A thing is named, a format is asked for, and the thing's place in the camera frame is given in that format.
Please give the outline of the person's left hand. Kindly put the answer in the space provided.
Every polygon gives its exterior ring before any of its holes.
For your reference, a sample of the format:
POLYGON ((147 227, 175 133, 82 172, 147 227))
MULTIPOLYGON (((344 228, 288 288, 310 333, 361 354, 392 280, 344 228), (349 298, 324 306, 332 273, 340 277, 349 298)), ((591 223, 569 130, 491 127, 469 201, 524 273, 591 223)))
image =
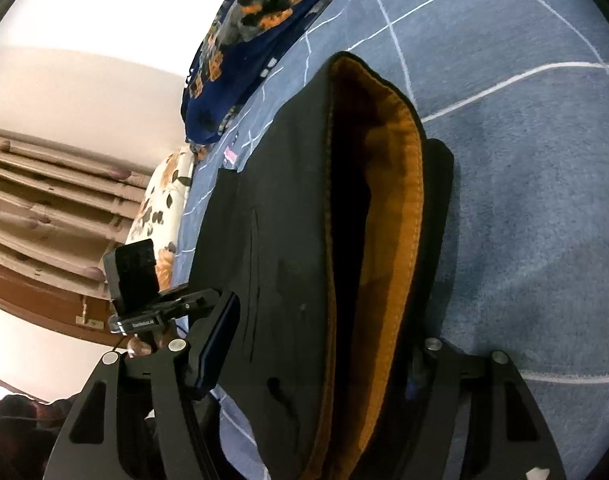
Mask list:
POLYGON ((134 334, 126 344, 126 353, 129 359, 150 356, 157 349, 155 341, 150 341, 147 337, 140 337, 134 334))

